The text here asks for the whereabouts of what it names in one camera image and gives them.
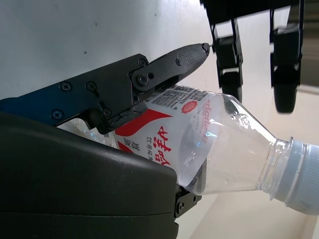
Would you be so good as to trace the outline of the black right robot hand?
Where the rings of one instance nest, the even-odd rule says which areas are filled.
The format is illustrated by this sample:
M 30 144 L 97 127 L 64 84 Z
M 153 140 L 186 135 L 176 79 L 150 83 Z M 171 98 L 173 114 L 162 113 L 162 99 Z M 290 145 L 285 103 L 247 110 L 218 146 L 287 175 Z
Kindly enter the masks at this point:
M 174 170 L 64 131 L 82 119 L 109 133 L 139 116 L 167 89 L 217 55 L 222 91 L 242 98 L 237 19 L 299 8 L 298 23 L 270 28 L 271 85 L 277 111 L 293 112 L 301 79 L 303 0 L 204 0 L 213 37 L 154 61 L 136 54 L 0 102 L 0 236 L 3 239 L 174 239 L 177 218 L 201 197 L 176 183 Z

